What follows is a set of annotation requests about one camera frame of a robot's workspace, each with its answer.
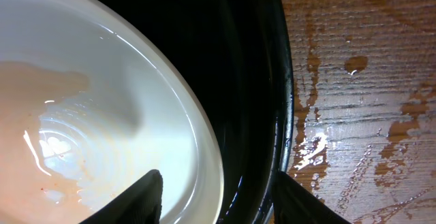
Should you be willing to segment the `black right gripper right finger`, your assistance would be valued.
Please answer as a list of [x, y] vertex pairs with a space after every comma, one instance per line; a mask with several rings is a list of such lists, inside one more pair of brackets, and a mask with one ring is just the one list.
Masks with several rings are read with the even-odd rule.
[[285, 172], [272, 184], [275, 224], [350, 224]]

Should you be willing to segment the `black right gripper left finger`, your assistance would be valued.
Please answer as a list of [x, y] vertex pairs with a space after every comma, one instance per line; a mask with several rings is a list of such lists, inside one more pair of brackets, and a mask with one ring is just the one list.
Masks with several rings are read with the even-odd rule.
[[151, 170], [80, 224], [159, 224], [163, 178]]

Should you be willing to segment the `cream white plate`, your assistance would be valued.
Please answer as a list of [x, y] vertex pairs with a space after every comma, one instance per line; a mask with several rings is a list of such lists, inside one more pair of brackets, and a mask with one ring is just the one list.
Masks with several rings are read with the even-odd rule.
[[159, 223], [217, 221], [217, 139], [171, 62], [97, 0], [1, 0], [1, 222], [80, 223], [151, 170]]

